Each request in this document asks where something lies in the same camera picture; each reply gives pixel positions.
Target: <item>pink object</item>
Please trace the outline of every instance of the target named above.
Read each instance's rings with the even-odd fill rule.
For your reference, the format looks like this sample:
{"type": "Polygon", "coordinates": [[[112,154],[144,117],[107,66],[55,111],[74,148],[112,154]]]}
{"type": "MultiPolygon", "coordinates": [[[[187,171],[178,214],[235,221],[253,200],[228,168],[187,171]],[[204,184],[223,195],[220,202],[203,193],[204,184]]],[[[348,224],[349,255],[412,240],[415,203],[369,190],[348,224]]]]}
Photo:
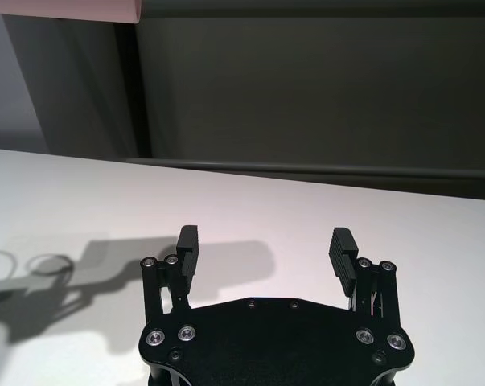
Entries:
{"type": "Polygon", "coordinates": [[[0,0],[0,14],[138,23],[141,0],[0,0]]]}

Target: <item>white tabletop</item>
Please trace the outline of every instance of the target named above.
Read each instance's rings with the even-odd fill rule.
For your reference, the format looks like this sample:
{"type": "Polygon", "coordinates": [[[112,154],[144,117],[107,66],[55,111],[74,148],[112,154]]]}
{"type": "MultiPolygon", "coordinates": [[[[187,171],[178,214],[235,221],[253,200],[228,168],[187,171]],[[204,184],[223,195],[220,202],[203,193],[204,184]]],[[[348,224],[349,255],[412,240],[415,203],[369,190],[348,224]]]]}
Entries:
{"type": "Polygon", "coordinates": [[[361,256],[398,266],[416,350],[398,386],[485,384],[485,201],[0,150],[0,385],[147,384],[138,261],[184,224],[199,225],[192,306],[346,308],[327,249],[350,228],[361,256]],[[71,277],[30,274],[70,261],[71,277]]]}

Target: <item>wall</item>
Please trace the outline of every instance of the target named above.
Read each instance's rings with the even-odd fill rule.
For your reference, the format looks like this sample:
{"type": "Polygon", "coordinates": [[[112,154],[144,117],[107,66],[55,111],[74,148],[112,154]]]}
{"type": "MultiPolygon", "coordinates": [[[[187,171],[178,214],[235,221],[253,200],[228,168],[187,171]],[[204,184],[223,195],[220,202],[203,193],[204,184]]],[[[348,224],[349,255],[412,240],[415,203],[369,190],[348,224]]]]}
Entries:
{"type": "Polygon", "coordinates": [[[0,149],[47,152],[46,142],[2,16],[0,16],[0,149]]]}
{"type": "Polygon", "coordinates": [[[4,19],[49,150],[89,158],[135,155],[112,23],[4,19]]]}
{"type": "Polygon", "coordinates": [[[138,25],[156,156],[485,168],[485,18],[138,25]]]}

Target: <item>metal screw head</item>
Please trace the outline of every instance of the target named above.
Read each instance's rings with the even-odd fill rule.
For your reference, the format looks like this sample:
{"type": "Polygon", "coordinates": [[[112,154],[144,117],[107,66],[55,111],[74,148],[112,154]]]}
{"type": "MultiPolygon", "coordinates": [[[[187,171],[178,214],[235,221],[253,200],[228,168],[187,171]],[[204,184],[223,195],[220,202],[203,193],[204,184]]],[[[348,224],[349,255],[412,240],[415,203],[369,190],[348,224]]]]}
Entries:
{"type": "Polygon", "coordinates": [[[169,256],[165,261],[167,264],[176,264],[178,262],[178,257],[169,256]]]}
{"type": "Polygon", "coordinates": [[[363,344],[371,344],[374,342],[374,336],[372,336],[370,331],[358,330],[355,335],[359,342],[363,344]]]}
{"type": "Polygon", "coordinates": [[[385,269],[386,271],[393,271],[394,269],[396,269],[394,264],[390,261],[384,261],[383,263],[381,263],[381,268],[385,269]]]}
{"type": "Polygon", "coordinates": [[[388,345],[396,350],[406,349],[406,341],[398,334],[391,334],[387,337],[388,345]]]}
{"type": "Polygon", "coordinates": [[[142,265],[145,267],[151,267],[154,265],[154,258],[153,257],[146,257],[144,260],[142,260],[142,265]]]}
{"type": "Polygon", "coordinates": [[[369,261],[365,257],[362,257],[361,259],[358,259],[358,264],[362,268],[367,268],[371,266],[371,261],[369,261]]]}
{"type": "Polygon", "coordinates": [[[195,337],[195,328],[192,326],[183,326],[178,331],[178,338],[184,342],[193,340],[195,337]]]}
{"type": "Polygon", "coordinates": [[[381,351],[375,351],[371,355],[371,360],[378,366],[384,366],[387,364],[387,358],[385,357],[385,354],[381,351]]]}
{"type": "Polygon", "coordinates": [[[171,352],[169,353],[169,359],[173,362],[179,361],[181,359],[181,350],[179,350],[178,348],[171,350],[171,352]]]}
{"type": "Polygon", "coordinates": [[[162,344],[164,339],[165,339],[165,334],[163,333],[163,331],[153,330],[147,335],[146,342],[150,346],[158,346],[162,344]]]}

